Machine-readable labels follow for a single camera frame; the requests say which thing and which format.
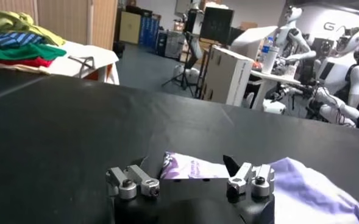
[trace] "folded clothes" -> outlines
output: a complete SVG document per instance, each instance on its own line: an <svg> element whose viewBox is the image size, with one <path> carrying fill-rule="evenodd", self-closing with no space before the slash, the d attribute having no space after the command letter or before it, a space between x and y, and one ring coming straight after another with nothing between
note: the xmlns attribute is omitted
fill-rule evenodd
<svg viewBox="0 0 359 224"><path fill-rule="evenodd" d="M31 16L25 13L0 11L0 33L29 32L42 36L47 43L61 46L65 40L49 30L34 25Z"/></svg>
<svg viewBox="0 0 359 224"><path fill-rule="evenodd" d="M17 48L29 43L44 43L44 39L34 33L10 32L0 34L0 48Z"/></svg>
<svg viewBox="0 0 359 224"><path fill-rule="evenodd" d="M48 72L47 68L45 67L31 67L27 65L5 65L0 64L0 68L2 69L11 69L23 72L30 72L30 73L44 73L50 75L51 73Z"/></svg>
<svg viewBox="0 0 359 224"><path fill-rule="evenodd" d="M53 60L45 60L43 58L25 59L25 60L0 60L0 64L4 65L27 65L31 67L49 67Z"/></svg>
<svg viewBox="0 0 359 224"><path fill-rule="evenodd" d="M275 223L359 223L359 202L323 174L293 159L271 164L275 171ZM228 178L224 165L166 153L162 179Z"/></svg>
<svg viewBox="0 0 359 224"><path fill-rule="evenodd" d="M65 54L66 51L45 44L27 44L20 48L0 49L0 60L24 60L37 57L54 60Z"/></svg>

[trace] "black table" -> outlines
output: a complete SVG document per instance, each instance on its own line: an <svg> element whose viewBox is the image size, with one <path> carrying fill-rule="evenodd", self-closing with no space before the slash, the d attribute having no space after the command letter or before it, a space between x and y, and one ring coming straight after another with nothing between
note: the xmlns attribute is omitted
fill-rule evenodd
<svg viewBox="0 0 359 224"><path fill-rule="evenodd" d="M0 223L105 223L106 169L164 151L288 156L359 200L359 130L54 76L0 97Z"/></svg>

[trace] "tripod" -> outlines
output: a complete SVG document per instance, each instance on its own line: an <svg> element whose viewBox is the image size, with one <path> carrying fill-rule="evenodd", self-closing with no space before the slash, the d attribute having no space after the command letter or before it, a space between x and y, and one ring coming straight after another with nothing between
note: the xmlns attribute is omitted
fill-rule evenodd
<svg viewBox="0 0 359 224"><path fill-rule="evenodd" d="M201 52L201 49L199 47L198 40L194 41L193 34L191 34L189 32L186 32L184 34L185 34L187 43L189 45L189 48L187 49L187 54L186 54L185 68L182 73L174 76L173 78L169 79L167 82L163 83L162 87L167 85L170 82L174 82L176 85L179 85L180 87L182 87L183 90L186 90L189 87L191 96L194 97L194 92L191 89L191 87L196 86L197 84L190 83L188 81L188 79L186 77L186 70L191 69L194 66L194 64L197 62L197 60L199 59L199 54Z"/></svg>

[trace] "lavender fabric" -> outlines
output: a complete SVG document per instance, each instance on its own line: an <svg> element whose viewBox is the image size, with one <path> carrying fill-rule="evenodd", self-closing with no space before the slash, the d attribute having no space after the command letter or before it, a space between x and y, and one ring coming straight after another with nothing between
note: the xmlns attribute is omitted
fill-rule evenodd
<svg viewBox="0 0 359 224"><path fill-rule="evenodd" d="M275 170L275 223L359 223L359 202L323 174L285 158ZM162 179L228 178L224 165L166 153Z"/></svg>

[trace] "blue striped cloth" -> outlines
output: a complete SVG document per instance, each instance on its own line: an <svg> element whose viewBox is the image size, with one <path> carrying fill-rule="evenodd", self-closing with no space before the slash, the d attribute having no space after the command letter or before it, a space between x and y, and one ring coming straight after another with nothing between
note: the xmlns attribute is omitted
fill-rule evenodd
<svg viewBox="0 0 359 224"><path fill-rule="evenodd" d="M0 48L17 48L30 43L44 43L44 38L34 33L11 32L0 34Z"/></svg>

